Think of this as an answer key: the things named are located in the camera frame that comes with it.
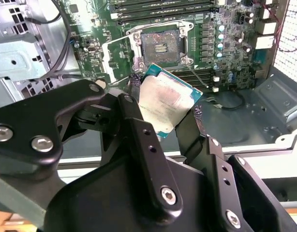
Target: cable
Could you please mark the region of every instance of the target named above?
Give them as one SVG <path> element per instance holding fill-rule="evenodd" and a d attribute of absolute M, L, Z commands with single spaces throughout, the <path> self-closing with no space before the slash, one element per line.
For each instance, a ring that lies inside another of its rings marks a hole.
<path fill-rule="evenodd" d="M 53 67 L 46 74 L 44 74 L 42 77 L 40 77 L 38 79 L 38 81 L 42 81 L 44 79 L 47 79 L 47 78 L 49 78 L 49 77 L 51 77 L 51 76 L 53 76 L 55 74 L 55 71 L 60 67 L 60 65 L 64 61 L 64 58 L 67 59 L 67 54 L 69 54 L 69 48 L 70 48 L 69 44 L 70 44 L 70 38 L 71 38 L 71 26 L 70 26 L 70 24 L 68 22 L 68 17 L 55 0 L 51 0 L 51 1 L 56 6 L 57 10 L 59 11 L 59 14 L 61 15 L 61 18 L 62 18 L 62 20 L 64 22 L 64 25 L 65 25 L 65 27 L 67 29 L 67 36 L 66 36 L 65 43 L 64 43 L 64 45 L 62 47 L 61 53 L 58 56 L 55 64 L 53 65 Z"/>
<path fill-rule="evenodd" d="M 217 102 L 217 100 L 215 98 L 207 98 L 205 101 L 206 102 L 211 102 L 216 108 L 222 109 L 222 110 L 237 110 L 241 107 L 243 107 L 245 105 L 245 98 L 243 97 L 243 95 L 241 95 L 238 91 L 233 90 L 233 93 L 236 94 L 240 99 L 241 99 L 241 103 L 235 107 L 225 107 L 221 104 L 219 104 Z"/>
<path fill-rule="evenodd" d="M 38 20 L 38 19 L 35 19 L 35 18 L 29 18 L 29 17 L 28 17 L 28 18 L 25 18 L 25 20 L 28 21 L 28 22 L 31 22 L 31 23 L 33 23 L 33 24 L 42 25 L 42 24 L 50 24 L 50 23 L 54 23 L 54 22 L 56 22 L 57 20 L 59 20 L 60 17 L 61 17 L 61 14 L 58 13 L 58 15 L 57 15 L 55 18 L 53 18 L 52 20 L 49 20 L 49 21 L 47 21 L 47 22 L 42 22 L 42 21 L 40 21 L 40 20 Z"/>
<path fill-rule="evenodd" d="M 203 84 L 205 87 L 209 88 L 208 85 L 201 80 L 200 76 L 198 76 L 194 70 L 192 70 L 188 65 L 186 65 L 186 67 L 198 78 L 198 80 L 201 82 L 201 84 Z"/>

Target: chip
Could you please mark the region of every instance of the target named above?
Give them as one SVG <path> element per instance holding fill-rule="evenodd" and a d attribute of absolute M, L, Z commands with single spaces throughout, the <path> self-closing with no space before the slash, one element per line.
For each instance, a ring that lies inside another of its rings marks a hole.
<path fill-rule="evenodd" d="M 203 38 L 203 39 L 201 40 L 201 42 L 202 42 L 203 44 L 207 44 L 207 43 L 208 43 L 208 38 Z"/>
<path fill-rule="evenodd" d="M 202 29 L 208 29 L 210 27 L 209 23 L 202 24 Z"/>
<path fill-rule="evenodd" d="M 203 31 L 202 36 L 208 36 L 208 30 Z"/>
<path fill-rule="evenodd" d="M 141 34 L 145 65 L 179 63 L 179 30 Z"/>
<path fill-rule="evenodd" d="M 204 56 L 204 57 L 207 57 L 208 56 L 208 51 L 202 52 L 201 55 Z"/>
<path fill-rule="evenodd" d="M 201 49 L 202 49 L 202 50 L 208 50 L 208 45 L 207 45 L 207 44 L 206 44 L 206 45 L 202 45 L 202 46 L 201 46 Z"/>
<path fill-rule="evenodd" d="M 230 11 L 225 11 L 224 12 L 224 17 L 229 17 L 231 15 L 231 12 Z"/>
<path fill-rule="evenodd" d="M 70 8 L 71 13 L 78 13 L 79 12 L 79 9 L 77 8 L 76 4 L 69 5 L 69 8 Z"/>

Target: black cable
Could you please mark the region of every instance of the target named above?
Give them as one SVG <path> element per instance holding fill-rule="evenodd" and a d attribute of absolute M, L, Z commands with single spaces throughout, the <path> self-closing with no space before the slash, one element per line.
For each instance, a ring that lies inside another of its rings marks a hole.
<path fill-rule="evenodd" d="M 279 51 L 280 52 L 296 52 L 297 51 L 297 48 L 294 49 L 294 50 L 282 50 L 282 49 L 279 48 Z"/>
<path fill-rule="evenodd" d="M 51 76 L 53 76 L 55 74 L 55 71 L 60 67 L 60 65 L 64 61 L 64 58 L 65 57 L 67 58 L 66 55 L 69 53 L 69 47 L 70 47 L 69 44 L 70 44 L 70 38 L 71 38 L 71 26 L 68 22 L 68 17 L 55 0 L 51 0 L 51 1 L 56 6 L 59 14 L 61 15 L 64 25 L 67 29 L 67 37 L 66 37 L 65 43 L 62 47 L 61 53 L 56 60 L 56 63 L 53 65 L 53 67 L 46 74 L 44 74 L 42 77 L 40 77 L 38 79 L 38 81 L 42 81 L 44 79 L 50 78 Z"/>
<path fill-rule="evenodd" d="M 214 106 L 216 108 L 222 109 L 222 110 L 237 110 L 241 107 L 243 107 L 245 105 L 245 98 L 243 97 L 243 95 L 241 95 L 238 91 L 233 90 L 233 93 L 236 94 L 240 99 L 241 99 L 241 103 L 238 106 L 235 107 L 225 107 L 221 104 L 219 104 L 216 100 L 215 101 L 211 101 L 213 102 Z"/>
<path fill-rule="evenodd" d="M 25 20 L 28 21 L 28 22 L 31 22 L 31 23 L 33 23 L 33 24 L 42 25 L 42 24 L 50 24 L 50 23 L 54 23 L 54 22 L 56 22 L 57 20 L 59 20 L 60 17 L 61 17 L 61 14 L 58 13 L 58 15 L 57 15 L 55 18 L 53 18 L 52 20 L 49 20 L 49 21 L 47 21 L 47 22 L 42 22 L 42 21 L 40 21 L 40 20 L 38 20 L 38 19 L 35 19 L 35 18 L 29 18 L 29 17 L 28 17 L 28 18 L 25 18 Z"/>

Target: motherboard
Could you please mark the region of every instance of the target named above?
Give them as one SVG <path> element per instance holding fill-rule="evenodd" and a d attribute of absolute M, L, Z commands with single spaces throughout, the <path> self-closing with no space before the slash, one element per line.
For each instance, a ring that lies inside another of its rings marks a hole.
<path fill-rule="evenodd" d="M 259 7 L 250 0 L 60 0 L 60 4 L 70 20 L 83 78 L 104 79 L 114 86 L 155 63 L 203 92 L 252 88 L 270 48 L 259 45 L 272 39 L 255 38 Z"/>

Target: screw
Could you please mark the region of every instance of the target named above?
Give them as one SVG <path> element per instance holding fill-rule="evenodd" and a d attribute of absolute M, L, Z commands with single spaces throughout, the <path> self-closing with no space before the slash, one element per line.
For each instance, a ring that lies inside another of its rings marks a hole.
<path fill-rule="evenodd" d="M 170 188 L 162 188 L 162 197 L 170 205 L 173 205 L 177 202 L 176 194 Z"/>
<path fill-rule="evenodd" d="M 241 228 L 240 220 L 234 212 L 226 210 L 226 216 L 231 225 L 233 225 L 237 229 Z"/>
<path fill-rule="evenodd" d="M 129 95 L 125 95 L 124 98 L 125 98 L 128 102 L 133 102 L 133 99 L 132 99 Z"/>
<path fill-rule="evenodd" d="M 75 48 L 79 48 L 79 47 L 80 47 L 80 44 L 79 44 L 78 42 L 75 42 L 75 43 L 74 43 L 74 47 L 75 47 Z"/>
<path fill-rule="evenodd" d="M 217 142 L 216 139 L 212 139 L 212 142 L 213 142 L 216 146 L 219 146 L 219 143 Z"/>
<path fill-rule="evenodd" d="M 185 64 L 186 63 L 186 58 L 182 58 L 181 63 Z"/>
<path fill-rule="evenodd" d="M 0 142 L 8 141 L 13 137 L 13 131 L 7 127 L 0 126 Z"/>
<path fill-rule="evenodd" d="M 96 85 L 91 84 L 91 85 L 89 85 L 89 87 L 92 91 L 99 92 L 99 89 Z"/>
<path fill-rule="evenodd" d="M 239 162 L 240 162 L 242 165 L 245 165 L 245 160 L 244 160 L 244 158 L 238 157 L 238 160 L 239 160 Z"/>
<path fill-rule="evenodd" d="M 139 34 L 134 34 L 134 39 L 135 39 L 135 40 L 140 39 L 140 35 L 139 35 Z"/>
<path fill-rule="evenodd" d="M 34 138 L 31 142 L 33 149 L 39 152 L 49 152 L 53 149 L 53 142 L 46 136 L 38 136 Z"/>

